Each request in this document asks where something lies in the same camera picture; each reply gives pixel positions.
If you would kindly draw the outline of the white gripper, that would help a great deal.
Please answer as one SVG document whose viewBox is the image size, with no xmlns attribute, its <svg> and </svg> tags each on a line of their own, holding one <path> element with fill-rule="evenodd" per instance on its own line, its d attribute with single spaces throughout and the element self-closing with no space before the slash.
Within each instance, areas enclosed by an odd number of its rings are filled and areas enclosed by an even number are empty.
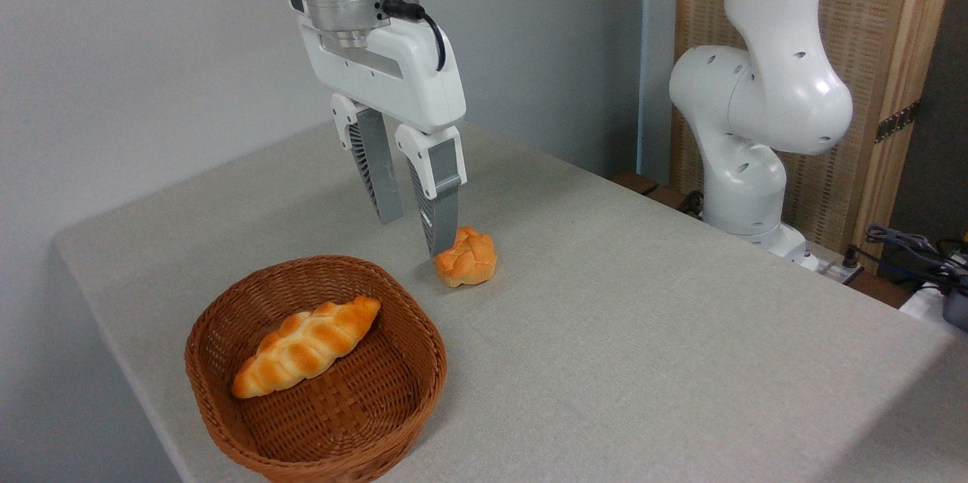
<svg viewBox="0 0 968 483">
<path fill-rule="evenodd" d="M 402 217 L 384 113 L 405 123 L 395 140 L 408 160 L 429 254 L 446 251 L 457 235 L 459 187 L 467 183 L 461 135 L 451 127 L 467 111 L 452 46 L 445 43 L 445 66 L 437 70 L 438 42 L 426 23 L 392 19 L 369 32 L 365 47 L 346 48 L 307 16 L 298 21 L 315 75 L 334 91 L 330 109 L 341 144 L 352 153 L 378 220 Z"/>
</svg>

